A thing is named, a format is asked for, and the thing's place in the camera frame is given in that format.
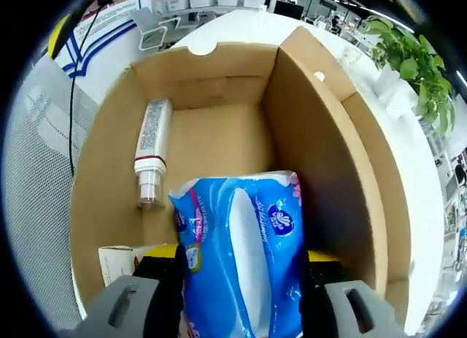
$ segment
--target desk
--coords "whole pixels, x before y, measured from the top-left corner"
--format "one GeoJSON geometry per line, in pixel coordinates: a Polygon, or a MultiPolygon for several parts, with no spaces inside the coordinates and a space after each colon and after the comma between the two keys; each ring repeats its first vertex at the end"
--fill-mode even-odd
{"type": "MultiPolygon", "coordinates": [[[[280,45],[298,26],[310,30],[337,58],[342,55],[345,47],[353,47],[338,36],[308,23],[281,15],[247,10],[236,10],[212,20],[188,34],[174,47],[186,46],[196,55],[205,55],[212,52],[218,42],[280,45]]],[[[100,102],[119,73],[130,62],[142,56],[137,52],[138,40],[138,34],[129,32],[102,50],[88,67],[86,77],[77,79],[77,84],[91,98],[100,102]],[[109,59],[114,60],[115,53],[119,57],[117,64],[113,64],[112,69],[106,69],[105,83],[98,81],[103,76],[100,66],[109,59]]],[[[384,132],[404,186],[411,228],[411,259],[414,264],[409,278],[405,332],[412,335],[420,327],[438,282],[443,250],[444,208],[436,167],[423,130],[416,117],[410,113],[397,120],[388,115],[371,91],[371,84],[378,75],[373,62],[365,55],[349,71],[349,76],[365,97],[384,132]]]]}

